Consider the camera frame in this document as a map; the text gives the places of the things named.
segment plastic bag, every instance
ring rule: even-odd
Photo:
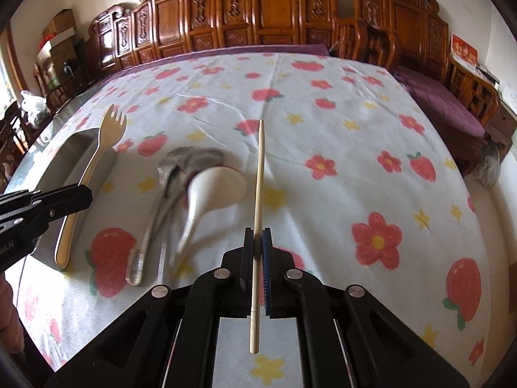
[[[477,179],[487,187],[491,188],[499,178],[499,150],[493,141],[489,141],[483,150],[483,158],[478,163],[474,171],[469,175],[472,179]]]
[[[47,107],[47,101],[26,90],[22,90],[21,94],[23,96],[22,109],[27,112],[29,123],[36,129],[40,128],[43,122],[52,115]]]

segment metal screw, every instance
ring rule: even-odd
[[[156,286],[151,290],[153,297],[164,297],[168,294],[169,289],[166,286]]]
[[[218,268],[214,271],[214,277],[216,279],[227,279],[229,277],[229,270],[227,268]]]
[[[291,268],[285,275],[288,276],[289,279],[298,280],[302,278],[303,272],[298,268]]]
[[[352,297],[363,297],[365,294],[364,288],[359,285],[350,286],[348,288],[348,294]]]

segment spoon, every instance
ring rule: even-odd
[[[187,255],[187,247],[201,217],[209,211],[237,204],[245,197],[246,187],[244,176],[228,167],[211,167],[194,177],[188,189],[187,223],[178,249],[169,262],[171,278],[178,272]]]
[[[187,181],[189,176],[211,167],[220,166],[223,162],[224,153],[222,151],[214,148],[200,149],[195,147],[190,153],[178,160],[178,168],[174,171],[174,181],[169,185],[169,188],[167,188],[170,195],[164,200],[158,213],[156,224],[154,225],[155,233],[157,233],[162,222],[164,220],[167,222],[167,235],[161,244],[160,261],[158,263],[159,285],[166,285],[168,283],[167,266],[169,264],[169,255],[167,252],[167,245],[170,245],[169,229],[172,225],[172,211],[187,191]]]
[[[153,205],[151,207],[151,216],[147,221],[144,233],[142,234],[141,238],[139,238],[139,242],[129,252],[128,266],[126,269],[126,281],[131,286],[138,286],[142,282],[145,255],[149,243],[151,242],[151,234],[154,228],[154,222],[158,215],[160,205],[163,202],[165,191],[167,190],[167,182],[169,181],[169,177],[176,167],[179,159],[181,159],[191,150],[191,147],[177,147],[167,153],[165,157],[160,160],[160,163],[158,163],[158,190],[156,191]]]

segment table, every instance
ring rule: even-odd
[[[43,154],[99,126],[112,103],[128,115],[128,129],[68,268],[57,272],[28,257],[23,271],[8,276],[16,286],[20,279],[21,319],[54,369],[153,286],[160,238],[143,284],[130,287],[124,278],[151,208],[156,165],[169,150],[218,147],[250,189],[238,206],[203,218],[171,287],[191,284],[242,245],[253,223],[263,118],[264,226],[275,246],[326,285],[366,287],[475,386],[490,321],[479,223],[438,133],[385,69],[301,54],[162,60],[108,82]],[[174,241],[185,216],[178,208]],[[261,325],[254,356],[248,323],[222,320],[214,387],[301,386],[295,323]]]

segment yellow flower center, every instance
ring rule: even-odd
[[[384,249],[384,238],[379,235],[373,235],[372,237],[372,246],[377,250],[380,251],[381,249]]]

